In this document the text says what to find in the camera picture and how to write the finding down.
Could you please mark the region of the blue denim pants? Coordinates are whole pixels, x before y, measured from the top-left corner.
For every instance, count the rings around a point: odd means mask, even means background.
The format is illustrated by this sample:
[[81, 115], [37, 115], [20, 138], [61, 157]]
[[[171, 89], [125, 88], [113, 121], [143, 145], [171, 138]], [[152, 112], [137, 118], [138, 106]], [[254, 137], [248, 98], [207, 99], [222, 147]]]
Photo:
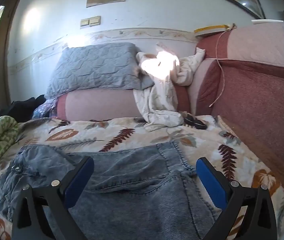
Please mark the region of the blue denim pants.
[[[0, 177], [0, 214], [11, 220], [23, 186], [48, 186], [85, 156], [22, 148]], [[70, 210], [88, 239], [202, 239], [219, 216], [175, 141], [89, 156], [93, 175]]]

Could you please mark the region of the black clothing pile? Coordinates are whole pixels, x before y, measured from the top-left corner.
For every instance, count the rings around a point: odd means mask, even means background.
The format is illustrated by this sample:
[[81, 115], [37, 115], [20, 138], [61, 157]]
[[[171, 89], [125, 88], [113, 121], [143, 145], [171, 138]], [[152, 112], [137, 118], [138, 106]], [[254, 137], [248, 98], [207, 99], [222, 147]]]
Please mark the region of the black clothing pile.
[[14, 101], [6, 109], [0, 110], [0, 116], [10, 116], [14, 118], [18, 123], [29, 121], [34, 110], [45, 103], [46, 99], [44, 95], [40, 95], [37, 98], [29, 98], [25, 101]]

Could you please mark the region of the purple plastic bag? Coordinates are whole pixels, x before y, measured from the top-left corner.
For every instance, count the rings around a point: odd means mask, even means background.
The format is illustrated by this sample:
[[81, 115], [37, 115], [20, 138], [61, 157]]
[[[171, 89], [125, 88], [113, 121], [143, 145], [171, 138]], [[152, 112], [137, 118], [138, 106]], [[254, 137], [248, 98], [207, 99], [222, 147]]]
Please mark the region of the purple plastic bag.
[[46, 100], [34, 110], [32, 119], [52, 118], [57, 116], [57, 102], [58, 98]]

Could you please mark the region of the leaf pattern fleece blanket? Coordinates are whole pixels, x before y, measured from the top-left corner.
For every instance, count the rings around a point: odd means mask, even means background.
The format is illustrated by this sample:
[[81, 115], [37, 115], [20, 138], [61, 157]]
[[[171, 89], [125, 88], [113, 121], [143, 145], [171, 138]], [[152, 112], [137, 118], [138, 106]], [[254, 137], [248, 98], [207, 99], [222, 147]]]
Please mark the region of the leaf pattern fleece blanket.
[[[65, 152], [113, 152], [175, 140], [192, 164], [206, 157], [227, 178], [243, 186], [267, 185], [277, 222], [284, 235], [284, 167], [258, 140], [223, 118], [200, 117], [207, 129], [189, 125], [149, 132], [142, 118], [109, 121], [66, 121], [51, 118], [18, 125], [16, 142], [0, 155], [0, 176], [18, 151], [28, 145], [49, 145]], [[0, 214], [0, 239], [10, 239], [11, 223]]]

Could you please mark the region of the pink long bolster pillow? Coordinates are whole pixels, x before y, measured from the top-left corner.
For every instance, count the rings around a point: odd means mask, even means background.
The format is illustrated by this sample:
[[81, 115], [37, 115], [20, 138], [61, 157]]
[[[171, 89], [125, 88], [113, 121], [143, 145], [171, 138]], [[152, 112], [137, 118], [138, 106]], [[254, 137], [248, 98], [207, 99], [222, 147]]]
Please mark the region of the pink long bolster pillow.
[[102, 121], [141, 116], [132, 90], [74, 90], [59, 97], [56, 109], [57, 117], [68, 121]]

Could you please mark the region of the black sunglasses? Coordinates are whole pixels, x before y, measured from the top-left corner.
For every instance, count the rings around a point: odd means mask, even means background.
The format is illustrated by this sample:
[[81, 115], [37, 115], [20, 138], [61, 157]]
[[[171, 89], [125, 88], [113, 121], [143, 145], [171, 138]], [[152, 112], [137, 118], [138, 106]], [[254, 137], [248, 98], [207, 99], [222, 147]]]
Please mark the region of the black sunglasses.
[[198, 118], [190, 114], [186, 115], [186, 117], [184, 118], [184, 123], [195, 129], [201, 129], [201, 130], [207, 129], [207, 124], [205, 122], [199, 120]]

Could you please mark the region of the white crumpled floral sheet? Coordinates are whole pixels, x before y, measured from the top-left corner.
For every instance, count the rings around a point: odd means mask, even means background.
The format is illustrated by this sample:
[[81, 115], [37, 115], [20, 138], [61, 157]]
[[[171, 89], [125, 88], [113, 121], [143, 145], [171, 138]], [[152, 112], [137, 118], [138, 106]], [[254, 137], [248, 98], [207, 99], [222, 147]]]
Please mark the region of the white crumpled floral sheet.
[[143, 90], [133, 90], [135, 103], [146, 121], [148, 132], [164, 127], [176, 127], [184, 123], [177, 110], [178, 98], [174, 85], [189, 86], [193, 75], [202, 63], [206, 51], [197, 48], [195, 54], [178, 58], [160, 48], [156, 55], [139, 52], [136, 55], [139, 67], [154, 85]]

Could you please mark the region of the grey quilted pillow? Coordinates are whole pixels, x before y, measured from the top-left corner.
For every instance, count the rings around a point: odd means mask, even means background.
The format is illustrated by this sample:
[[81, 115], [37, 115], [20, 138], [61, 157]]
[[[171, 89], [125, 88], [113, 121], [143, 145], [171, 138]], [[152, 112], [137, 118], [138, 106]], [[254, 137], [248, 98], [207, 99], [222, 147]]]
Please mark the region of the grey quilted pillow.
[[74, 90], [143, 90], [154, 82], [138, 65], [139, 49], [129, 42], [66, 48], [51, 75], [46, 99]]

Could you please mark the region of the yellow book on headboard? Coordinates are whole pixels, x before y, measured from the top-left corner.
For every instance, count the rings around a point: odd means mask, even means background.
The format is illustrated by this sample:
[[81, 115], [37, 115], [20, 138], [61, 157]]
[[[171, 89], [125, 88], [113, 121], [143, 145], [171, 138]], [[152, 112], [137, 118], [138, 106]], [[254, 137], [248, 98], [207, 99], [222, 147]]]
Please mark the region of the yellow book on headboard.
[[214, 35], [217, 33], [222, 33], [225, 31], [229, 31], [233, 28], [233, 25], [228, 24], [220, 24], [220, 25], [210, 25], [207, 27], [202, 27], [194, 30], [195, 36], [207, 36], [207, 35]]

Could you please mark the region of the wooden window frame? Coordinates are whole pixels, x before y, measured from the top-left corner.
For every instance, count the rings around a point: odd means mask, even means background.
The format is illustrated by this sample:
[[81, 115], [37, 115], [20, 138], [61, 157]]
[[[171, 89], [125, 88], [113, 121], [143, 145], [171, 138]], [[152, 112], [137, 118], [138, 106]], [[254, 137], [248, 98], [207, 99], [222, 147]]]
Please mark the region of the wooden window frame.
[[7, 108], [11, 104], [7, 55], [12, 22], [19, 2], [20, 0], [5, 0], [0, 18], [0, 110]]

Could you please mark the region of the gold wall switch plate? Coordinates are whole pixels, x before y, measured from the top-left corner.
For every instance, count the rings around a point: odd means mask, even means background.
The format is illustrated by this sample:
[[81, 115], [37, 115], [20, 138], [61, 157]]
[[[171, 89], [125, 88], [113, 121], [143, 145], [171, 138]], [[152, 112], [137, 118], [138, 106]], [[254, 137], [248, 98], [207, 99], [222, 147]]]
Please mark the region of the gold wall switch plate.
[[82, 19], [80, 22], [80, 27], [96, 26], [101, 24], [101, 16], [95, 16], [91, 18]]

